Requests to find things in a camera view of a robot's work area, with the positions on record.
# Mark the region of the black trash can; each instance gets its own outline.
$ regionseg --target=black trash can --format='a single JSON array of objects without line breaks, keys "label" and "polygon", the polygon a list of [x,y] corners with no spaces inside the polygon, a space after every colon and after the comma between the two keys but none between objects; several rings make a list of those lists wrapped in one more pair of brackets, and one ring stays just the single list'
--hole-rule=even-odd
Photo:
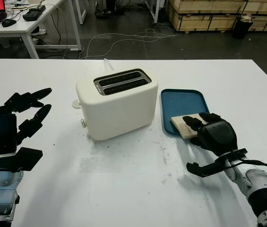
[{"label": "black trash can", "polygon": [[248,29],[252,26],[252,24],[253,21],[251,17],[249,16],[240,17],[236,22],[232,37],[235,39],[243,39],[246,36]]}]

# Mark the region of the white toaster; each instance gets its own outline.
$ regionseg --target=white toaster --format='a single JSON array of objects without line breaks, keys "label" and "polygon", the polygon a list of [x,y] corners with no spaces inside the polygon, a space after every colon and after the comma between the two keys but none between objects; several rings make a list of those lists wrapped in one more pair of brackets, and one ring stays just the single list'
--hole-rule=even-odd
[{"label": "white toaster", "polygon": [[79,105],[89,135],[106,140],[150,124],[158,83],[143,70],[113,71],[77,83]]}]

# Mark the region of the table surface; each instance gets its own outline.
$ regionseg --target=table surface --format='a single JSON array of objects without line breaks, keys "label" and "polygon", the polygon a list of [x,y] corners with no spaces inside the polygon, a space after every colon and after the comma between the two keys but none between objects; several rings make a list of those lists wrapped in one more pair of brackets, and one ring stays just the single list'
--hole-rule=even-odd
[{"label": "table surface", "polygon": [[[110,61],[115,69],[148,69],[159,83],[155,118],[143,128],[94,141],[71,107],[75,85],[109,71],[103,60],[0,60],[0,105],[14,92],[51,87],[43,127],[20,147],[43,157],[25,172],[13,227],[246,227],[256,217],[224,173],[200,178],[187,162],[216,157],[162,129],[160,92],[200,91],[211,112],[234,127],[239,148],[267,162],[267,75],[252,60]],[[17,114],[18,124],[37,110]]]},{"label": "table surface", "polygon": [[[26,33],[29,32],[36,24],[38,24],[41,20],[43,20],[49,13],[51,13],[55,6],[58,6],[62,1],[64,0],[45,0],[42,2],[42,5],[45,5],[46,9],[44,12],[39,16],[39,18],[36,21],[25,21],[22,17],[22,15],[26,14],[28,10],[25,10],[21,12],[21,18],[19,21],[17,21],[15,24],[9,27],[2,27],[0,24],[0,34],[7,34],[7,33]],[[15,13],[14,16],[19,12],[18,9],[14,9]]]}]

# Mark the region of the toaster cord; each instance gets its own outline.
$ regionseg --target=toaster cord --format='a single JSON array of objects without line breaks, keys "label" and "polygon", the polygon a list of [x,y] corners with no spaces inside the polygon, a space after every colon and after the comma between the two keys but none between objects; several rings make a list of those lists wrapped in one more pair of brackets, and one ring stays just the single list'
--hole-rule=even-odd
[{"label": "toaster cord", "polygon": [[110,62],[109,62],[109,60],[107,58],[104,58],[104,64],[105,64],[105,62],[109,65],[110,69],[112,71],[114,71],[114,68],[112,67],[112,65],[110,64]]}]

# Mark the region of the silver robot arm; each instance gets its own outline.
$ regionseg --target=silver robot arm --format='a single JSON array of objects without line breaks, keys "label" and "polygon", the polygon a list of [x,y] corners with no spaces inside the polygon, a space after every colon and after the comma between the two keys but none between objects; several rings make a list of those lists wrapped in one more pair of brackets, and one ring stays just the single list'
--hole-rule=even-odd
[{"label": "silver robot arm", "polygon": [[16,204],[20,197],[17,186],[22,181],[24,172],[16,173],[0,171],[0,222],[11,222],[14,218]]},{"label": "silver robot arm", "polygon": [[[226,160],[225,167],[234,166],[239,160]],[[258,227],[267,227],[267,172],[250,164],[241,164],[224,171],[236,183],[257,216]]]},{"label": "silver robot arm", "polygon": [[[38,100],[51,93],[46,88],[32,94],[15,93],[3,106],[0,106],[0,227],[10,227],[14,218],[16,204],[20,197],[17,186],[23,179],[24,171],[31,171],[42,157],[42,151],[17,146],[26,137],[32,137],[41,127],[41,122],[51,109]],[[35,116],[19,125],[17,131],[16,115],[30,107],[41,107]]]},{"label": "silver robot arm", "polygon": [[190,141],[218,156],[214,163],[199,166],[187,163],[187,170],[200,177],[224,171],[236,183],[257,216],[258,227],[267,227],[267,173],[257,166],[267,166],[258,160],[248,160],[246,149],[237,149],[237,138],[232,126],[214,113],[200,113],[207,124],[197,118],[183,117],[184,122],[197,131]]}]

